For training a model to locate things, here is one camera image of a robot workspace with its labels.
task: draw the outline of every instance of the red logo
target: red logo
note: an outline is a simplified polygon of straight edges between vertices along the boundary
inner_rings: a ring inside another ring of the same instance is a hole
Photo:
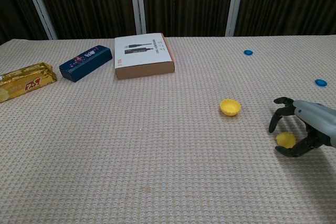
[[[32,88],[34,88],[36,86],[39,86],[40,82],[41,82],[41,77],[37,77],[34,81],[30,81],[30,82],[26,83],[25,91],[27,92],[27,91],[31,90]]]

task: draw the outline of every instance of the cardboard box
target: cardboard box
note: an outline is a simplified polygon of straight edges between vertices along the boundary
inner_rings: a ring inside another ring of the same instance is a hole
[[[118,79],[175,72],[174,57],[161,33],[118,37],[114,42]]]
[[[76,82],[112,59],[110,48],[95,46],[59,66],[64,78]]]

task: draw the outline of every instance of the blue box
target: blue box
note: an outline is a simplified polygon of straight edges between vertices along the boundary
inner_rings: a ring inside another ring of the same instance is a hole
[[[112,59],[110,48],[95,46],[59,66],[64,78],[76,82]]]

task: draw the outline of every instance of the white pole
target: white pole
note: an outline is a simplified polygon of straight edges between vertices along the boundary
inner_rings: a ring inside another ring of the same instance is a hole
[[[140,20],[141,20],[142,33],[146,34],[146,17],[145,17],[145,7],[143,4],[143,0],[139,0],[139,9],[140,9]]]
[[[225,36],[234,36],[238,17],[240,0],[231,0],[229,14],[227,17]]]
[[[134,22],[135,22],[136,34],[141,34],[141,21],[140,21],[138,0],[132,0],[132,2],[133,2],[133,12],[134,12]]]
[[[48,39],[57,39],[54,27],[49,18],[46,7],[43,3],[43,0],[33,0],[38,16],[42,22],[44,30],[48,36]]]

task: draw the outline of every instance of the robotic arm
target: robotic arm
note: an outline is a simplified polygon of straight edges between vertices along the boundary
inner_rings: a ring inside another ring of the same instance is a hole
[[[287,157],[299,157],[321,145],[336,148],[336,110],[319,103],[294,101],[287,97],[274,100],[276,104],[284,104],[274,113],[268,131],[272,133],[283,116],[296,115],[306,125],[307,137],[302,139],[293,148],[277,146],[275,149]]]

